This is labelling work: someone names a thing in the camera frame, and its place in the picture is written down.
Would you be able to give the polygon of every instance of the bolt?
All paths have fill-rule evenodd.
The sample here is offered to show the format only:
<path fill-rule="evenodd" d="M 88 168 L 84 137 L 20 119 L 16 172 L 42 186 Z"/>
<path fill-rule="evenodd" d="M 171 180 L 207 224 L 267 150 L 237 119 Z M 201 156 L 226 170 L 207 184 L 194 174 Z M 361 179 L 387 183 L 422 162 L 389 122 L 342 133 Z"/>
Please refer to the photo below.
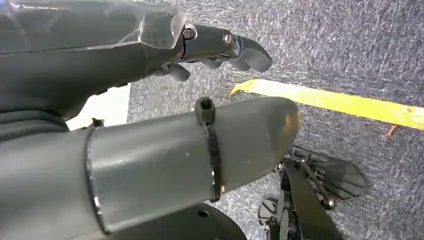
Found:
<path fill-rule="evenodd" d="M 234 37 L 230 32 L 224 33 L 222 39 L 224 41 L 225 46 L 231 47 L 233 45 Z"/>
<path fill-rule="evenodd" d="M 191 30 L 190 28 L 187 28 L 182 32 L 182 36 L 186 40 L 193 39 L 195 37 L 195 32 L 193 30 Z"/>

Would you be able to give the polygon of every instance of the yellow floor tape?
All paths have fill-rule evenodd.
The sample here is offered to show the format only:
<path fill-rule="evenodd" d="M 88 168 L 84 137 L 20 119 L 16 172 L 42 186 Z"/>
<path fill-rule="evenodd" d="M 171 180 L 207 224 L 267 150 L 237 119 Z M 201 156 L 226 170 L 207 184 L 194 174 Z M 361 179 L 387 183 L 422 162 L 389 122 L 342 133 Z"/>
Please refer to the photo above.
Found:
<path fill-rule="evenodd" d="M 423 107 L 402 105 L 265 79 L 253 79 L 237 83 L 229 95 L 237 91 L 287 98 L 300 104 L 424 130 Z"/>

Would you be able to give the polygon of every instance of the gray fabric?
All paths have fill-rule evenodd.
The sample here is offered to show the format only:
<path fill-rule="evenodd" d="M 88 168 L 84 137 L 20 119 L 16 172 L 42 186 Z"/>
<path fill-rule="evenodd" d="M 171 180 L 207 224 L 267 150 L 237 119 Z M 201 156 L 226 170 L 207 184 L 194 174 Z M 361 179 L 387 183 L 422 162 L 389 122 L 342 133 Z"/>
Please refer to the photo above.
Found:
<path fill-rule="evenodd" d="M 177 0 L 193 23 L 228 28 L 260 41 L 274 64 L 263 74 L 228 64 L 209 70 L 186 65 L 180 83 L 152 77 L 132 84 L 129 121 L 190 111 L 197 97 L 217 104 L 258 97 L 234 83 L 252 77 L 424 107 L 424 3 L 406 0 Z M 331 216 L 347 239 L 420 239 L 424 235 L 424 131 L 300 105 L 304 148 L 355 163 L 369 181 L 368 195 L 343 202 Z M 251 240 L 264 239 L 256 220 L 278 178 L 227 193 L 216 204 Z"/>

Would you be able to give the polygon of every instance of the plastic wrap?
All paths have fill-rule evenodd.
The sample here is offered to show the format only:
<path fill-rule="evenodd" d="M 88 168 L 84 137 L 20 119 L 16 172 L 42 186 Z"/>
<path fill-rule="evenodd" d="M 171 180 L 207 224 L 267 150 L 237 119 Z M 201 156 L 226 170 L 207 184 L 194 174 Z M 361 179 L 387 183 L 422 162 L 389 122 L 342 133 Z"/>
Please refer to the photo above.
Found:
<path fill-rule="evenodd" d="M 186 20 L 145 0 L 0 0 L 0 54 L 136 43 L 172 49 Z"/>

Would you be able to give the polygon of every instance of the black zip tie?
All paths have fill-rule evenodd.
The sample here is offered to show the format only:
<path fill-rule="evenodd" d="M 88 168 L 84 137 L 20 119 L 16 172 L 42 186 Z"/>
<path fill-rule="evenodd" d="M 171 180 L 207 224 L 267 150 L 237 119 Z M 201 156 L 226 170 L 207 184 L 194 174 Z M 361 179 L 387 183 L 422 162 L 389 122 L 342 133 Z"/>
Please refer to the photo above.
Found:
<path fill-rule="evenodd" d="M 207 147 L 209 149 L 210 166 L 213 176 L 211 203 L 220 200 L 224 187 L 222 181 L 220 148 L 218 146 L 217 134 L 213 128 L 215 111 L 214 102 L 206 96 L 200 97 L 194 105 L 194 114 L 197 117 L 197 122 L 205 129 Z"/>

